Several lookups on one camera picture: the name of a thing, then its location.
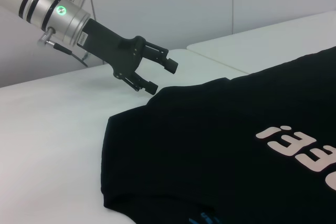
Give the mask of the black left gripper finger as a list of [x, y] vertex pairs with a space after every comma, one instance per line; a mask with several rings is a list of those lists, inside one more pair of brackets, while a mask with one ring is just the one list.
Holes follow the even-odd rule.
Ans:
[[156, 62], [163, 66], [168, 72], [175, 74], [178, 63], [167, 58], [169, 53], [168, 49], [147, 42], [145, 39], [141, 39], [140, 42], [143, 45], [141, 49], [141, 56], [143, 58]]
[[146, 81], [141, 76], [139, 76], [136, 72], [123, 72], [122, 80], [132, 87], [135, 91], [139, 91], [144, 89], [147, 93], [151, 95], [155, 95], [158, 86], [150, 81]]

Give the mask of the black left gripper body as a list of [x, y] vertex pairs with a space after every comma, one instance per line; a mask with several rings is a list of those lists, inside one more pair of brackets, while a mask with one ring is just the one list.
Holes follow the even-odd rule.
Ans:
[[142, 60], [145, 43], [141, 36], [125, 39], [89, 19], [82, 28], [77, 46], [109, 64], [117, 78], [141, 79], [136, 70]]

